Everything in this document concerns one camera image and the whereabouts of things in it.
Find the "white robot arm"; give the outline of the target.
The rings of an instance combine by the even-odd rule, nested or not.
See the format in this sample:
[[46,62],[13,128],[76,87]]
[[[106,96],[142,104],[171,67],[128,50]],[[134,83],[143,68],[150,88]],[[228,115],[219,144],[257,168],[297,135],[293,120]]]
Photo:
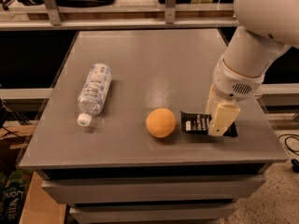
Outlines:
[[252,97],[270,65],[299,46],[299,0],[234,0],[239,22],[214,71],[206,103],[208,134],[222,136]]

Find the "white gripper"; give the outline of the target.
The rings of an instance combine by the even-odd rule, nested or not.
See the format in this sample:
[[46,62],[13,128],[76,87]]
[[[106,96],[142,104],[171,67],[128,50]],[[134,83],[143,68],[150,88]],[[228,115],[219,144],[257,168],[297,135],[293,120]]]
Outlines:
[[213,81],[206,102],[206,113],[211,115],[209,133],[222,135],[240,113],[238,104],[221,102],[221,99],[238,101],[252,97],[260,88],[264,75],[244,77],[233,71],[221,55],[213,72]]

